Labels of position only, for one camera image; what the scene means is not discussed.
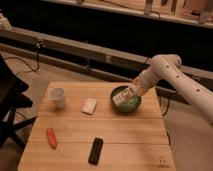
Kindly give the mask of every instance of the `dark background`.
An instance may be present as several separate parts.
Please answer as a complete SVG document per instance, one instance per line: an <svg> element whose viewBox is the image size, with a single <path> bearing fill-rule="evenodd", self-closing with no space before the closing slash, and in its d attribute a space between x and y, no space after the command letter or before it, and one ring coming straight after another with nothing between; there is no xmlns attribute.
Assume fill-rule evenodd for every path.
<svg viewBox="0 0 213 171"><path fill-rule="evenodd" d="M176 53L213 71L213 29L39 0L1 0L0 9L15 27L150 57Z"/></svg>

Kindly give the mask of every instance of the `shelf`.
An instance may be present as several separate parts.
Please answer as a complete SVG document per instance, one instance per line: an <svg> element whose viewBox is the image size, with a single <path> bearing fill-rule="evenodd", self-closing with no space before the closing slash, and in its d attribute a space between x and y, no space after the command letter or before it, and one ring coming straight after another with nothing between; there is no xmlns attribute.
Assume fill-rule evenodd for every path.
<svg viewBox="0 0 213 171"><path fill-rule="evenodd" d="M160 15L156 12L152 12L150 15L144 15L144 11L121 7L101 0L85 0L85 2L82 4L77 4L76 0L43 0L43 1L213 29L213 23L201 24L198 23L198 21L196 20L181 17L179 13L181 10L181 6L183 4L182 2L183 0L178 1L176 6L176 14L160 13Z"/></svg>

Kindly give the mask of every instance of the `green bowl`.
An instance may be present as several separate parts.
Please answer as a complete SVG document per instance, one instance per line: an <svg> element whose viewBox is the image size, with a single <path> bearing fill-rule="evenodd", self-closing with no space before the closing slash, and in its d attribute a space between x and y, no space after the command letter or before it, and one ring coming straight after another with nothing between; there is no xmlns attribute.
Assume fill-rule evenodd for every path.
<svg viewBox="0 0 213 171"><path fill-rule="evenodd" d="M127 88L127 86L120 86L115 88L112 93L111 93L111 103L112 107L119 112L124 112L124 113L130 113L135 111L141 104L141 97L140 96L133 96L131 99L127 100L126 102L116 105L113 101L113 97L120 93L122 90Z"/></svg>

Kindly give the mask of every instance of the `black remote control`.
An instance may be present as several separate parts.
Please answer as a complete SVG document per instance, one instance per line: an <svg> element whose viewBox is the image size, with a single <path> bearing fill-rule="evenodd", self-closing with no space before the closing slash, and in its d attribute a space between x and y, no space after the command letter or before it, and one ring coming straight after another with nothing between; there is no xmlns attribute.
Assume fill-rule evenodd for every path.
<svg viewBox="0 0 213 171"><path fill-rule="evenodd" d="M104 141L101 138L94 139L92 149L91 149L91 152L89 155L89 160L88 160L88 162L90 164L93 164L93 165L98 164L98 160L99 160L99 157L101 154L101 149L102 149L103 143L104 143Z"/></svg>

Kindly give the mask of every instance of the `wooden panel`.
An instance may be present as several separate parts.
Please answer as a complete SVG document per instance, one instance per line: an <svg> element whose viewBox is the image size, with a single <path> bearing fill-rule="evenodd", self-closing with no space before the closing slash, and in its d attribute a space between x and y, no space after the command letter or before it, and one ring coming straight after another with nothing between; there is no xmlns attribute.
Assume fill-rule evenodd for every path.
<svg viewBox="0 0 213 171"><path fill-rule="evenodd" d="M27 171L174 171L168 145L104 144L99 164L88 164L90 143L28 143L19 170Z"/></svg>
<svg viewBox="0 0 213 171"><path fill-rule="evenodd" d="M114 5L115 7L124 7L135 10L144 10L146 0L86 0L88 3L101 4L103 5ZM161 13L171 13L172 0L168 0L168 2L161 6L161 0L154 0L152 11L161 12Z"/></svg>
<svg viewBox="0 0 213 171"><path fill-rule="evenodd" d="M116 112L112 109L110 95L112 90L120 85L128 85L128 83L56 83L50 84L41 108L39 116L42 117L91 117L81 112L86 98L96 98L97 106L93 117L134 117L134 118L162 118L160 107L158 104L155 89L149 90L142 97L142 103L139 108L131 113L124 114ZM57 110L54 104L48 99L48 92L53 87L63 87L66 93L66 108Z"/></svg>
<svg viewBox="0 0 213 171"><path fill-rule="evenodd" d="M161 119L38 118L29 142L46 142L46 128L54 129L59 142L92 142L95 137L106 143L168 144Z"/></svg>

